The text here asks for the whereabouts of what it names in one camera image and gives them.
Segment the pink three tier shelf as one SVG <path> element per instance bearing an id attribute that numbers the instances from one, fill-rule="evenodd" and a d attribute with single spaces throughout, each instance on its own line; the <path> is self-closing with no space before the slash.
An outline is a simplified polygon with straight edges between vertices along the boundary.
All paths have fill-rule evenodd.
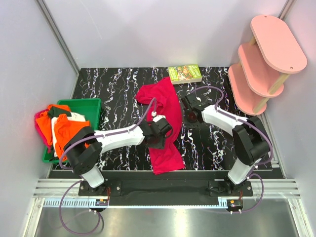
<path id="1" fill-rule="evenodd" d="M 307 58 L 288 25 L 271 15 L 255 16 L 253 36 L 238 47 L 239 62 L 228 76 L 237 107 L 245 114 L 262 114 L 267 101 L 279 96 L 284 82 L 307 66 Z"/>

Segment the orange t shirt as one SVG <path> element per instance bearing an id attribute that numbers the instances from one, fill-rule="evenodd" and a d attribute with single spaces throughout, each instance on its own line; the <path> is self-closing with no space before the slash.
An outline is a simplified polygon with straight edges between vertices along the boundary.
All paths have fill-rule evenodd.
<path id="1" fill-rule="evenodd" d="M 68 105 L 56 105 L 51 104 L 48 105 L 46 109 L 50 110 L 51 107 L 58 107 L 64 110 L 67 110 L 69 112 L 71 111 L 71 108 Z M 62 154 L 64 153 L 64 147 L 74 136 L 83 128 L 89 127 L 90 121 L 86 120 L 85 122 L 79 122 L 79 121 L 70 121 L 67 119 L 67 116 L 65 114 L 62 114 L 58 117 L 57 123 L 55 125 L 55 135 L 57 138 L 57 143 L 55 146 L 56 152 L 58 157 L 61 158 Z"/>

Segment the aluminium frame rail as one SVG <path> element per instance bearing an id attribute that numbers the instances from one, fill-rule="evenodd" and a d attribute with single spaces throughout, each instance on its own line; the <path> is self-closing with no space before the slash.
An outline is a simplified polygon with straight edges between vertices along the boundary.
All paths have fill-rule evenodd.
<path id="1" fill-rule="evenodd" d="M 50 12 L 46 2 L 44 0 L 35 0 L 36 4 L 38 5 L 41 13 L 43 14 L 46 22 L 48 23 L 52 33 L 54 34 L 54 37 L 56 38 L 61 50 L 63 51 L 67 61 L 69 62 L 71 68 L 75 72 L 76 75 L 80 73 L 80 68 L 78 67 L 72 53 L 70 52 L 69 47 L 66 44 L 66 41 L 64 40 L 54 18 L 52 13 Z"/>

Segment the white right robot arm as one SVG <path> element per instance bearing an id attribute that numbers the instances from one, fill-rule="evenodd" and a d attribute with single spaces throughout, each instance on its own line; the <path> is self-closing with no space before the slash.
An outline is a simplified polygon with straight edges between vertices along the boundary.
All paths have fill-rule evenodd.
<path id="1" fill-rule="evenodd" d="M 237 195 L 255 167 L 272 153 L 272 145 L 262 122 L 257 117 L 244 118 L 228 113 L 193 94 L 186 95 L 181 101 L 188 122 L 208 123 L 232 136 L 237 159 L 215 191 Z"/>

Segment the dark green t shirt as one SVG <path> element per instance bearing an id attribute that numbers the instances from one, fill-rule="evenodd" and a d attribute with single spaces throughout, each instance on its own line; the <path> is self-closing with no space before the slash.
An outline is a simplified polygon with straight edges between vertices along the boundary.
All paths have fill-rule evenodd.
<path id="1" fill-rule="evenodd" d="M 71 117 L 71 112 L 58 108 L 58 107 L 51 107 L 48 111 L 49 118 L 58 118 L 60 115 L 65 114 L 67 117 Z"/>

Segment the green plastic bin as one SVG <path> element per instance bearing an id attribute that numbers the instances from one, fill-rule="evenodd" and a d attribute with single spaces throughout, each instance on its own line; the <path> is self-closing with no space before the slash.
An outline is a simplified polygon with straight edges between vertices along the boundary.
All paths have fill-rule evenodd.
<path id="1" fill-rule="evenodd" d="M 72 112 L 85 116 L 85 119 L 90 121 L 90 127 L 93 130 L 98 129 L 101 112 L 101 99 L 89 98 L 60 100 L 56 105 L 68 105 Z M 45 163 L 59 163 L 59 158 L 55 158 L 52 153 L 48 153 L 46 147 L 42 161 Z"/>

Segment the pink t shirt in bin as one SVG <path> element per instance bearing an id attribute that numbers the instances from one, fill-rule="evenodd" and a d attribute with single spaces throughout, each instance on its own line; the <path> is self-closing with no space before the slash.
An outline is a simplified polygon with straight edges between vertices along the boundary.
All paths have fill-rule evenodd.
<path id="1" fill-rule="evenodd" d="M 41 137 L 44 145 L 47 147 L 47 152 L 52 151 L 52 130 L 51 118 L 48 115 L 48 109 L 42 110 L 35 114 L 35 129 Z"/>

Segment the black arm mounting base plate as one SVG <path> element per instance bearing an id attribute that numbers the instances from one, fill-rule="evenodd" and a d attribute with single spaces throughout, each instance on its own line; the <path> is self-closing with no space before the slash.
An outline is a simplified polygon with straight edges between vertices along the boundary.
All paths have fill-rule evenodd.
<path id="1" fill-rule="evenodd" d="M 103 171 L 105 181 L 97 188 L 87 181 L 79 185 L 79 196 L 112 197 L 131 193 L 200 193 L 211 197 L 251 197 L 253 189 L 249 181 L 234 185 L 226 171 L 172 171 L 154 175 L 149 171 Z"/>

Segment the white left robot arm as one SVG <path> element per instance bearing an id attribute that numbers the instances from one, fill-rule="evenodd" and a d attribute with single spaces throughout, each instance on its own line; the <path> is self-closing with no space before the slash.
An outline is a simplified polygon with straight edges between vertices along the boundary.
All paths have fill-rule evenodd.
<path id="1" fill-rule="evenodd" d="M 73 173 L 86 181 L 95 195 L 100 196 L 107 188 L 105 178 L 96 167 L 101 154 L 120 147 L 138 145 L 162 150 L 172 133 L 172 126 L 162 115 L 155 116 L 152 121 L 143 120 L 115 130 L 99 131 L 85 126 L 64 146 L 60 159 L 66 157 Z"/>

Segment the green paperback book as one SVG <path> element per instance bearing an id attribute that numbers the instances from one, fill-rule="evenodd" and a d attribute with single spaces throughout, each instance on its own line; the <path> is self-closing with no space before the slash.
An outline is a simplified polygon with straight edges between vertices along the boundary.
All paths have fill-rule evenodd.
<path id="1" fill-rule="evenodd" d="M 202 81 L 198 65 L 168 67 L 168 74 L 173 85 Z"/>

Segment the crimson red t shirt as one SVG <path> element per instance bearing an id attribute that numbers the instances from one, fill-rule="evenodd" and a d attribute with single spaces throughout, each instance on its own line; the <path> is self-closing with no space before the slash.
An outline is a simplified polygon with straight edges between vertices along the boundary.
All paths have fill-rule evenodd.
<path id="1" fill-rule="evenodd" d="M 165 77 L 155 84 L 142 86 L 136 94 L 136 100 L 149 105 L 147 121 L 156 135 L 160 136 L 160 145 L 149 148 L 154 174 L 183 169 L 182 157 L 174 145 L 182 127 L 182 112 L 170 78 Z"/>

